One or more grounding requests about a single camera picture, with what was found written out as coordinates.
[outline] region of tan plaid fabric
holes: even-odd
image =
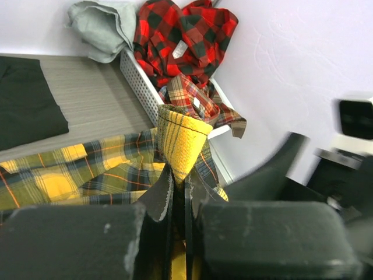
[[[161,106],[158,129],[2,162],[0,223],[27,205],[130,204],[158,180],[166,160],[178,183],[195,166],[226,198],[206,141],[211,130],[182,110]]]
[[[242,138],[245,133],[246,119],[223,103],[210,80],[200,89],[185,75],[180,74],[160,89],[159,96],[165,104],[182,108],[193,118],[214,128],[228,124],[234,137]]]

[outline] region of gray folded cloth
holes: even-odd
[[[68,27],[90,44],[89,58],[109,63],[128,46],[133,51],[136,6],[130,2],[82,1],[68,10]]]

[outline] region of clothing tag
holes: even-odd
[[[194,97],[194,100],[193,100],[193,105],[196,106],[197,108],[199,108],[199,105],[200,105],[200,101]]]
[[[178,58],[181,58],[184,55],[184,53],[186,52],[187,49],[188,49],[188,45],[180,40],[180,42],[177,44],[175,50],[173,51],[173,57],[176,60]]]

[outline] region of basket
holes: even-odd
[[[152,85],[149,78],[146,76],[144,70],[137,63],[133,52],[124,48],[121,53],[121,63],[120,63],[121,72],[128,81],[133,92],[136,94],[141,105],[145,109],[150,120],[157,126],[158,123],[158,105],[164,104],[155,87]],[[215,89],[217,90],[221,100],[228,107],[232,107],[232,104],[229,102],[226,95],[223,93],[220,86],[216,81],[211,78],[211,82],[214,84]],[[208,136],[208,139],[212,139],[221,135],[231,128],[229,125],[224,125],[222,127],[215,128]]]

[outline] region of gray table surface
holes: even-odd
[[[68,134],[0,151],[0,162],[153,127],[119,70],[119,61],[12,55],[40,60],[51,92],[69,122]]]

